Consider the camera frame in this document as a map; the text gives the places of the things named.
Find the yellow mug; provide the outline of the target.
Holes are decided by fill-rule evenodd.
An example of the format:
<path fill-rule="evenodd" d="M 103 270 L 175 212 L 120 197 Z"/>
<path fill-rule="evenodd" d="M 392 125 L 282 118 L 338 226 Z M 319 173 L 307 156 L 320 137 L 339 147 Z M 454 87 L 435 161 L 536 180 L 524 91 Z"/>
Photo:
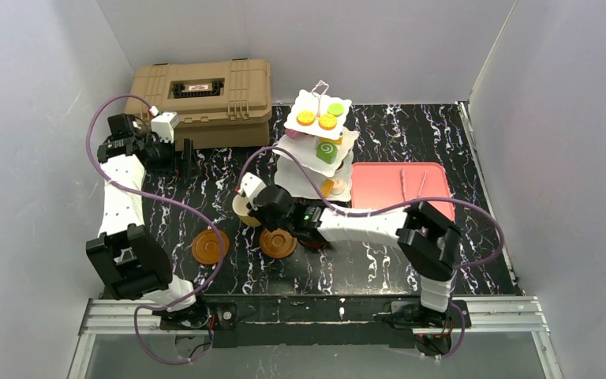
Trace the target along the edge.
<path fill-rule="evenodd" d="M 238 219 L 248 227 L 259 227 L 261 222 L 249 215 L 248 205 L 248 199 L 239 194 L 236 194 L 232 200 L 232 210 Z"/>

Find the single brown wooden coaster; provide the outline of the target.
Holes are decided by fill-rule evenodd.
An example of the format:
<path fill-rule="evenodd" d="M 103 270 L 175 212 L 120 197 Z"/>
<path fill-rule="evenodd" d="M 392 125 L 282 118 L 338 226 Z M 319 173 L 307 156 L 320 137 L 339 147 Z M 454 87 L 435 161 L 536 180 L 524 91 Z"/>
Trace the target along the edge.
<path fill-rule="evenodd" d="M 288 257 L 295 251 L 297 246 L 297 239 L 282 229 L 275 231 L 263 229 L 259 242 L 263 253 L 274 259 Z"/>

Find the orange biscuit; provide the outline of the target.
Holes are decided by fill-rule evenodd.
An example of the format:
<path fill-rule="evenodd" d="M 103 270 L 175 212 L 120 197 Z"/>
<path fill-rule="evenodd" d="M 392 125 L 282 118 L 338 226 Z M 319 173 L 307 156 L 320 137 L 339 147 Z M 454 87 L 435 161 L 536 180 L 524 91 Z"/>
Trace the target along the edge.
<path fill-rule="evenodd" d="M 320 187 L 320 193 L 323 198 L 328 198 L 335 186 L 335 182 L 331 179 L 325 179 Z"/>

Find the white round cake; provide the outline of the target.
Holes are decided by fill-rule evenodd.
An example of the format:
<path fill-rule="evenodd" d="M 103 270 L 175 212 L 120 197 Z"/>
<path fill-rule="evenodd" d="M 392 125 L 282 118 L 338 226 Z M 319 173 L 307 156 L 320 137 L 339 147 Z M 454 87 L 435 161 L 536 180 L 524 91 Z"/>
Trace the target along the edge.
<path fill-rule="evenodd" d="M 346 188 L 346 181 L 343 178 L 332 178 L 333 186 L 331 187 L 331 194 L 340 195 Z"/>

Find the tan plastic tool case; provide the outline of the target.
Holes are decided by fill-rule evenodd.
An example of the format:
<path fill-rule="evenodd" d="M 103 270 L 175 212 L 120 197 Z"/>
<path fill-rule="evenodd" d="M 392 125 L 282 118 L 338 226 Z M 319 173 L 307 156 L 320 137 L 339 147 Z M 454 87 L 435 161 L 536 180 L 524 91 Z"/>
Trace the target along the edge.
<path fill-rule="evenodd" d="M 265 59 L 143 66 L 136 70 L 130 92 L 127 114 L 150 122 L 141 99 L 178 114 L 178 147 L 184 139 L 197 149 L 270 143 L 271 66 Z"/>

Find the pink cake slice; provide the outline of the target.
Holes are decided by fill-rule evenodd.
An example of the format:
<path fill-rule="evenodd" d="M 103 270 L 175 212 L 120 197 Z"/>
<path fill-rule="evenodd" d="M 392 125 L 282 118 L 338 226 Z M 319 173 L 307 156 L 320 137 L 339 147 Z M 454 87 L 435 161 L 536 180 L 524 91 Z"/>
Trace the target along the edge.
<path fill-rule="evenodd" d="M 303 133 L 295 129 L 286 129 L 285 135 L 292 141 L 299 141 Z"/>

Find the green roll cake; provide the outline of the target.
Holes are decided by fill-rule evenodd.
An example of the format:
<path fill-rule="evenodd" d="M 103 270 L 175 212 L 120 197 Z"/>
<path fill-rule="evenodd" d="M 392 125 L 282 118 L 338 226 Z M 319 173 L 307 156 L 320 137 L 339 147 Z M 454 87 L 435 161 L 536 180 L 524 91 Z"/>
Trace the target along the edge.
<path fill-rule="evenodd" d="M 338 154 L 338 145 L 323 141 L 319 142 L 316 146 L 316 158 L 326 164 L 334 163 Z"/>

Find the stack of brown wooden coasters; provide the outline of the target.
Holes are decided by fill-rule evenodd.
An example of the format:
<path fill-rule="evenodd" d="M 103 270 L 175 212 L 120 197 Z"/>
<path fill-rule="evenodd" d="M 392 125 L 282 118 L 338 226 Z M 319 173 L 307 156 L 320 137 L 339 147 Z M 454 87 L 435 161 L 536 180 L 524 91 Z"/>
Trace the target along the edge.
<path fill-rule="evenodd" d="M 194 259 L 202 265 L 216 265 L 229 253 L 230 241 L 224 231 L 219 231 L 223 242 L 220 248 L 219 239 L 213 230 L 200 232 L 195 236 L 191 245 L 191 253 Z"/>

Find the white three-tier cake stand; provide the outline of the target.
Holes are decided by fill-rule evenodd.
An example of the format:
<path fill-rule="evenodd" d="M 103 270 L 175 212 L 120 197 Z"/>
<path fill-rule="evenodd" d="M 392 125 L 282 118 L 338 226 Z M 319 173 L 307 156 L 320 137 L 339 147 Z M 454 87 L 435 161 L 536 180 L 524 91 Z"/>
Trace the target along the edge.
<path fill-rule="evenodd" d="M 324 81 L 299 91 L 284 122 L 274 183 L 294 197 L 351 199 L 353 149 L 359 132 L 346 126 L 352 101 L 327 94 Z"/>

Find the round orange waffle cookie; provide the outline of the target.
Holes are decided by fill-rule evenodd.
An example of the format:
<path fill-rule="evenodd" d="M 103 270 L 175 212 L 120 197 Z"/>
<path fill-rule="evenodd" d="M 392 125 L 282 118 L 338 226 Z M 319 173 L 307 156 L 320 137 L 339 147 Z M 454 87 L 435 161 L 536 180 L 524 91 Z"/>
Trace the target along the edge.
<path fill-rule="evenodd" d="M 316 121 L 316 114 L 312 111 L 300 111 L 297 113 L 296 121 L 301 126 L 310 126 Z"/>

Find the pink serving tray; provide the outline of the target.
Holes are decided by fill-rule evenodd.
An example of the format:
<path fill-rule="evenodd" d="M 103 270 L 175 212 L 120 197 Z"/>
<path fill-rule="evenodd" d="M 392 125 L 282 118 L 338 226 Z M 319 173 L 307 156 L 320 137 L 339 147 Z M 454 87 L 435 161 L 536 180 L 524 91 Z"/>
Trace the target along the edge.
<path fill-rule="evenodd" d="M 433 162 L 353 164 L 351 205 L 382 209 L 422 197 L 451 197 L 444 168 Z"/>

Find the green round macaron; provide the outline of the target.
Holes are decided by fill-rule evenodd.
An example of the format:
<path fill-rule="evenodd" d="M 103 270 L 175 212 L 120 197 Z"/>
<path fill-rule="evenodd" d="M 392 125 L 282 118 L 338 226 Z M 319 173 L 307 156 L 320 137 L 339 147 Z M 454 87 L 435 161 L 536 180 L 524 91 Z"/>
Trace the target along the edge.
<path fill-rule="evenodd" d="M 342 103 L 330 103 L 327 107 L 327 113 L 336 118 L 341 117 L 344 114 L 344 111 L 345 107 Z"/>

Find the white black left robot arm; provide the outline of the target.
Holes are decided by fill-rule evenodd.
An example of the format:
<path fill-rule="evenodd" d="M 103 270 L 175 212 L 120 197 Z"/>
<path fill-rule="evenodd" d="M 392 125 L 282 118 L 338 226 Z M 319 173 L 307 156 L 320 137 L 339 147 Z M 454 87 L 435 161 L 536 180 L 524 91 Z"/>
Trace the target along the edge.
<path fill-rule="evenodd" d="M 132 114 L 108 118 L 110 136 L 99 146 L 97 160 L 109 175 L 104 185 L 103 220 L 86 253 L 108 293 L 115 299 L 147 299 L 173 313 L 196 305 L 193 285 L 173 273 L 170 258 L 145 227 L 143 197 L 147 172 L 161 176 L 198 172 L 193 143 L 175 149 L 175 112 L 154 117 L 150 130 Z"/>

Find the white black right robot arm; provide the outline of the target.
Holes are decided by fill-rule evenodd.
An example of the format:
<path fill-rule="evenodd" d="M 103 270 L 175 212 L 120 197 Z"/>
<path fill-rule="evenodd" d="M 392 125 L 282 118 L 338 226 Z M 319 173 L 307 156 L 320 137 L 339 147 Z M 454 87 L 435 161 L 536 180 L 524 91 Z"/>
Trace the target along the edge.
<path fill-rule="evenodd" d="M 302 242 L 355 241 L 399 249 L 421 276 L 420 304 L 446 313 L 451 302 L 461 232 L 428 202 L 389 212 L 327 205 L 294 199 L 277 185 L 240 185 L 249 215 L 269 231 L 281 229 Z"/>

